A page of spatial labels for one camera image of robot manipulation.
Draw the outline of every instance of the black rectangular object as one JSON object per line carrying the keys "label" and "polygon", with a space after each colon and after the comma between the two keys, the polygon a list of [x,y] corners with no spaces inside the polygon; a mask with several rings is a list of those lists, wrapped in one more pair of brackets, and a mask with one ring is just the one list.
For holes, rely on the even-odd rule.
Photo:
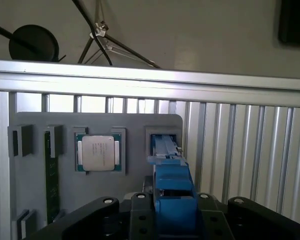
{"label": "black rectangular object", "polygon": [[282,0],[278,38],[283,44],[300,46],[300,0]]}

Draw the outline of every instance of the corrugated metal wall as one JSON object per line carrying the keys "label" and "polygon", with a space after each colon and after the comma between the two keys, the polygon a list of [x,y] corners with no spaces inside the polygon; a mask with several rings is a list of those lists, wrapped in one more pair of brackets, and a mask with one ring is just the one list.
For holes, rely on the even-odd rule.
{"label": "corrugated metal wall", "polygon": [[198,191],[250,198],[300,223],[300,108],[17,93],[16,110],[178,114]]}

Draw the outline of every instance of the black cable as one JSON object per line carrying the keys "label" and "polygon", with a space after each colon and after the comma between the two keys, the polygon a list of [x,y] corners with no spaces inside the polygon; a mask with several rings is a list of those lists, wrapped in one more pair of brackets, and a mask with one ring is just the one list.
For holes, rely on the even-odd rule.
{"label": "black cable", "polygon": [[89,40],[88,42],[86,43],[84,49],[83,49],[83,52],[79,58],[79,61],[78,61],[78,64],[82,64],[82,62],[84,61],[88,51],[89,51],[89,48],[91,47],[91,44],[93,43],[93,39],[91,37],[89,37]]}
{"label": "black cable", "polygon": [[99,46],[99,48],[101,49],[101,52],[104,54],[105,58],[107,59],[108,63],[110,66],[112,66],[112,62],[108,56],[108,54],[106,53],[104,47],[101,45],[101,43],[99,42],[97,36],[96,36],[96,28],[94,27],[94,22],[89,18],[89,15],[87,14],[84,5],[81,3],[80,0],[72,0],[72,2],[74,3],[74,5],[76,6],[76,8],[79,10],[79,12],[81,13],[81,15],[83,16],[83,18],[85,19],[86,23],[89,25],[93,39],[95,40],[96,44]]}
{"label": "black cable", "polygon": [[14,41],[15,43],[23,46],[24,48],[30,50],[31,52],[33,52],[35,54],[43,54],[43,52],[41,52],[37,47],[14,36],[11,32],[7,31],[6,29],[2,28],[1,26],[0,26],[0,35],[11,41]]}
{"label": "black cable", "polygon": [[130,47],[127,47],[126,45],[124,45],[123,43],[119,42],[118,40],[116,40],[112,36],[110,36],[108,34],[105,34],[104,37],[106,39],[108,39],[109,41],[113,42],[114,44],[118,45],[119,47],[123,48],[124,50],[128,51],[132,55],[135,55],[137,58],[141,59],[142,61],[145,61],[147,64],[149,64],[149,65],[151,65],[151,66],[153,66],[153,67],[155,67],[157,69],[161,69],[161,67],[159,67],[157,64],[155,64],[154,62],[152,62],[149,59],[145,58],[144,56],[140,55],[136,51],[132,50]]}

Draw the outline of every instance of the gray panel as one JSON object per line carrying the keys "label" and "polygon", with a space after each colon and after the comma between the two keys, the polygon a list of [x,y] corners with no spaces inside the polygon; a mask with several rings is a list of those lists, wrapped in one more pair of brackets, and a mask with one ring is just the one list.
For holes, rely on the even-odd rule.
{"label": "gray panel", "polygon": [[[100,113],[32,113],[20,112],[15,115],[13,125],[34,123],[34,154],[12,158],[15,162],[17,185],[17,209],[35,209],[38,214],[38,228],[44,226],[46,220],[45,206],[45,167],[44,167],[44,132],[47,126],[63,127],[63,150],[58,156],[60,208],[71,212],[98,197],[113,196],[122,200],[129,192],[142,189],[143,179],[153,173],[153,168],[146,160],[146,128],[145,126],[173,128],[179,132],[181,141],[182,119],[171,114],[100,114]],[[115,132],[114,127],[125,128],[126,165],[123,171],[89,172],[82,174],[75,171],[75,138],[73,128],[88,127],[89,134]]]}

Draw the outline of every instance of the screw hole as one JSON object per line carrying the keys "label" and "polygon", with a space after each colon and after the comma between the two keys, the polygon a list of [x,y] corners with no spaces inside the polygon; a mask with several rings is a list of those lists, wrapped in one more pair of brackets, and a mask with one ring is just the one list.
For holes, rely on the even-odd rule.
{"label": "screw hole", "polygon": [[146,195],[144,195],[144,194],[138,194],[137,195],[137,198],[138,199],[144,199],[146,197]]}
{"label": "screw hole", "polygon": [[139,232],[141,233],[141,234],[146,234],[147,233],[147,229],[146,228],[140,228],[139,229]]}
{"label": "screw hole", "polygon": [[107,199],[105,199],[103,202],[104,202],[105,204],[110,204],[110,203],[112,203],[113,201],[114,201],[113,199],[107,198]]}
{"label": "screw hole", "polygon": [[222,236],[223,232],[220,229],[214,230],[214,234],[218,236]]}
{"label": "screw hole", "polygon": [[218,222],[218,218],[215,217],[215,216],[210,217],[210,220],[211,220],[212,222]]}

